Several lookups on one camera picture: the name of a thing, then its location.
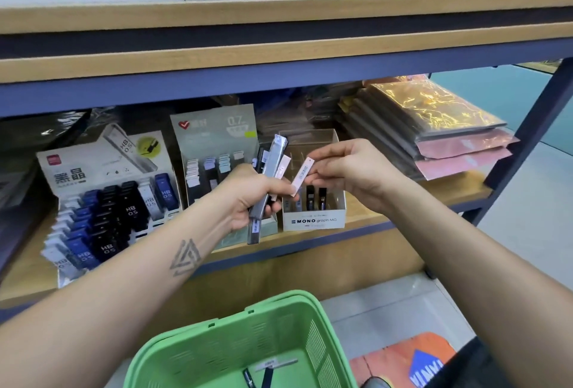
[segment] right hand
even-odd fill
[[[370,210],[387,215],[389,196],[410,181],[366,139],[353,139],[315,149],[306,184],[352,193]]]

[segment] green shopping basket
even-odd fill
[[[273,388],[356,388],[356,382],[319,301],[310,293],[283,293],[245,311],[165,332],[135,355],[124,388],[247,388],[269,359],[298,359],[274,371]]]

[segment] tattoo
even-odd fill
[[[186,273],[190,273],[199,266],[201,262],[201,255],[199,255],[199,251],[197,250],[197,246],[193,242],[193,239],[189,239],[189,241],[182,240],[181,246],[175,254],[175,258],[173,258],[173,262],[171,262],[171,267],[169,270],[175,270],[173,276],[184,275]]]

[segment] hand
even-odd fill
[[[232,231],[241,229],[249,224],[249,207],[261,200],[265,194],[291,195],[294,188],[286,179],[269,178],[257,174],[250,164],[240,164],[233,169],[214,194],[222,194],[225,202],[229,203]],[[265,217],[276,213],[282,208],[278,200],[265,207]]]
[[[370,210],[387,215],[393,189],[409,182],[368,140],[353,139],[315,149],[306,184],[352,193]]]

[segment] left hand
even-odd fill
[[[213,191],[221,194],[229,203],[231,215],[231,228],[236,231],[249,224],[248,209],[257,203],[265,194],[277,194],[291,196],[294,188],[286,179],[270,178],[258,174],[250,164],[240,164],[233,169],[225,181]],[[282,208],[282,203],[277,200],[272,205],[265,207],[265,217],[276,213]]]

